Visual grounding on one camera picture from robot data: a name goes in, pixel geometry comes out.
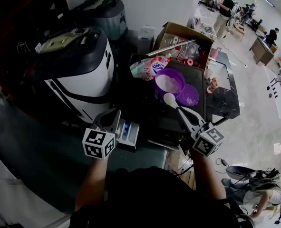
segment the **white washing machine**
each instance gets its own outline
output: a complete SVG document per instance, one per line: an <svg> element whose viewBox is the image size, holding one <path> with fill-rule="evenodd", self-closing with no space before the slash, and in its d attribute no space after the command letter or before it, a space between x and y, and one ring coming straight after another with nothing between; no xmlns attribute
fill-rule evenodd
<svg viewBox="0 0 281 228"><path fill-rule="evenodd" d="M87 123L110 108L116 71L107 36L98 27L76 28L47 40L38 48L31 73Z"/></svg>

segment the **purple lid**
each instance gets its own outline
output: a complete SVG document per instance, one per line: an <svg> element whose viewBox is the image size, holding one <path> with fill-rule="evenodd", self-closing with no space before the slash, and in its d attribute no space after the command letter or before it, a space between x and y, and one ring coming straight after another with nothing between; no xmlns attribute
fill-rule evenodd
<svg viewBox="0 0 281 228"><path fill-rule="evenodd" d="M192 85L186 84L177 100L185 106L194 106L199 101L199 94Z"/></svg>

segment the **pink bottle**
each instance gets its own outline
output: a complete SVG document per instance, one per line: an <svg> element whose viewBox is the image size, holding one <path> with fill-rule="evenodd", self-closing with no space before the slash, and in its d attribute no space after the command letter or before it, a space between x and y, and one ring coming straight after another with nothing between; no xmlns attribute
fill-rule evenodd
<svg viewBox="0 0 281 228"><path fill-rule="evenodd" d="M210 57L212 57L216 60L217 56L218 56L218 52L221 51L221 50L222 50L222 48L218 47L216 50L214 50L214 52L210 55Z"/></svg>
<svg viewBox="0 0 281 228"><path fill-rule="evenodd" d="M211 80L211 85L207 88L207 92L209 94L212 94L214 90L216 90L219 87L220 83L218 81L218 78L213 78Z"/></svg>

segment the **metal rod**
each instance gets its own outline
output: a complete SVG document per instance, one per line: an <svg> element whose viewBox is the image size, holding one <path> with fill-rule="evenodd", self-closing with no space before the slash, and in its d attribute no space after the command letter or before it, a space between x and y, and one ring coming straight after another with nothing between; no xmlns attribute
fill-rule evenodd
<svg viewBox="0 0 281 228"><path fill-rule="evenodd" d="M148 54L146 54L146 55L147 55L147 56L154 56L154 55L156 55L156 54L158 54L158 53L161 53L161 52L164 52L164 51L167 51L167 50L171 50L171 49L173 49L173 48L175 48L175 47L187 45L187 44L189 44L189 43L191 43L191 42L193 42L193 41L196 41L196 40L185 40L185 41L183 41L183 42L181 42L181 43L178 43L178 44L176 44L176 45L172 45L172 46L168 46L168 47L165 47L165 48L156 50L156 51L152 51L152 52L150 52L150 53L148 53Z"/></svg>

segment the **black shirt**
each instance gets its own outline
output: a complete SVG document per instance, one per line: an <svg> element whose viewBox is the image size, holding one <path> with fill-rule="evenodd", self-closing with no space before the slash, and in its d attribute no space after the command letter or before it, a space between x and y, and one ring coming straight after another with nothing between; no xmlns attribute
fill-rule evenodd
<svg viewBox="0 0 281 228"><path fill-rule="evenodd" d="M277 39L277 33L275 32L274 29L271 29L269 35L266 38L266 42L272 45L276 39Z"/></svg>
<svg viewBox="0 0 281 228"><path fill-rule="evenodd" d="M234 7L234 2L233 2L233 0L224 0L223 5L231 10ZM230 18L231 17L230 10L226 11L225 9L223 9L221 7L220 14Z"/></svg>
<svg viewBox="0 0 281 228"><path fill-rule="evenodd" d="M180 178L152 167L125 173L114 182L99 207L83 206L70 218L69 228L115 226L158 227L180 222L188 227L239 228L235 214L222 200L193 191Z"/></svg>

